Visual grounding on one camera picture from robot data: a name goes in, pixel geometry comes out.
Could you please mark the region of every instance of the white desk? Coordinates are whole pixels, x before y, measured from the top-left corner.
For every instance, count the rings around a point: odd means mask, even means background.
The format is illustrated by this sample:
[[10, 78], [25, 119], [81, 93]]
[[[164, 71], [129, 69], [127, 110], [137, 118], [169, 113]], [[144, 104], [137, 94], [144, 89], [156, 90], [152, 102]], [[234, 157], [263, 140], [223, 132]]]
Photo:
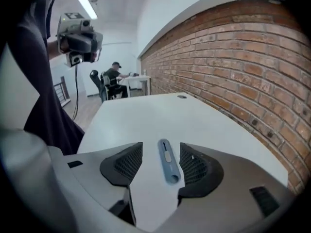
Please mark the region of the white desk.
[[124, 81], [126, 82], [127, 95], [129, 98], [131, 97], [131, 92], [130, 92], [131, 81], [147, 81], [147, 94], [150, 95], [150, 77], [149, 76], [139, 75], [136, 77], [128, 77], [128, 78], [125, 78]]
[[[187, 96], [180, 99], [177, 95]], [[143, 142], [143, 162], [130, 184], [137, 227], [152, 232], [177, 208], [184, 186], [165, 181], [157, 148], [169, 140], [179, 163], [179, 143], [208, 147], [258, 164], [285, 186], [287, 170], [271, 152], [240, 125], [185, 93], [105, 101], [82, 139], [78, 153]]]

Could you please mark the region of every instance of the black cap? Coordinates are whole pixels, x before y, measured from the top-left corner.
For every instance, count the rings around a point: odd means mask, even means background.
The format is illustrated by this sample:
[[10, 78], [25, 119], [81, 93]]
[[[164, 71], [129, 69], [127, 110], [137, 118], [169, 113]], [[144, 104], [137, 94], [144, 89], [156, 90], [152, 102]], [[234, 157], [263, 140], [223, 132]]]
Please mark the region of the black cap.
[[119, 66], [119, 68], [121, 68], [121, 66], [120, 66], [120, 64], [118, 63], [118, 62], [114, 62], [114, 63], [112, 63], [112, 65], [114, 66], [114, 65], [118, 65]]

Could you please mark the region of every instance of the brick wall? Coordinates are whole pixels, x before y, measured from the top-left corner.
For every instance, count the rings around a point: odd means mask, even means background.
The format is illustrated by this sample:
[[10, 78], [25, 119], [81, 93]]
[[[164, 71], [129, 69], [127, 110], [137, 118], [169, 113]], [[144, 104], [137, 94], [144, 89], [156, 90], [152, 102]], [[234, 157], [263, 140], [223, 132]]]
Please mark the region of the brick wall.
[[311, 170], [311, 49], [282, 4], [243, 0], [199, 13], [141, 58], [151, 93], [187, 92], [246, 128], [303, 190]]

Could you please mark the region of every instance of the person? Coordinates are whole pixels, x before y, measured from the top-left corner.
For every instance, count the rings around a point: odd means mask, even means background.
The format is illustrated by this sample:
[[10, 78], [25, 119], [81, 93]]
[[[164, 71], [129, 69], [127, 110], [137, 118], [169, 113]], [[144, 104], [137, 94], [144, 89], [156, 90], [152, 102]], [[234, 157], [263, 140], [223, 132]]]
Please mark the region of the person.
[[[49, 62], [60, 55], [57, 42], [47, 42], [53, 3], [54, 0], [34, 0], [14, 28], [8, 46], [19, 68], [40, 95], [24, 130], [36, 134], [48, 146], [60, 148], [64, 155], [76, 154], [84, 132], [63, 110]], [[64, 42], [62, 49], [67, 51], [67, 47]]]
[[[120, 64], [118, 62], [114, 62], [114, 63], [112, 63], [111, 68], [108, 69], [108, 71], [106, 71], [105, 75], [107, 75], [109, 77], [110, 85], [117, 84], [117, 78], [118, 77], [122, 78], [122, 79], [129, 77], [129, 75], [124, 75], [124, 74], [119, 73], [120, 68], [121, 68]], [[122, 92], [121, 98], [127, 98], [128, 97], [126, 85], [120, 85], [116, 89], [118, 89], [118, 91]]]

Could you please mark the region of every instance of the ceiling light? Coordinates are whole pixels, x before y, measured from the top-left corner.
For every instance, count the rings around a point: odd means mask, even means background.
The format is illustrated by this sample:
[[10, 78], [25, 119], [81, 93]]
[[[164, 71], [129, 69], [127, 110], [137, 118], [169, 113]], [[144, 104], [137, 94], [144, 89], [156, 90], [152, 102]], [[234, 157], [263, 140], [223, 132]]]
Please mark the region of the ceiling light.
[[79, 2], [83, 6], [83, 8], [86, 10], [87, 14], [89, 15], [91, 19], [98, 18], [89, 0], [79, 0]]

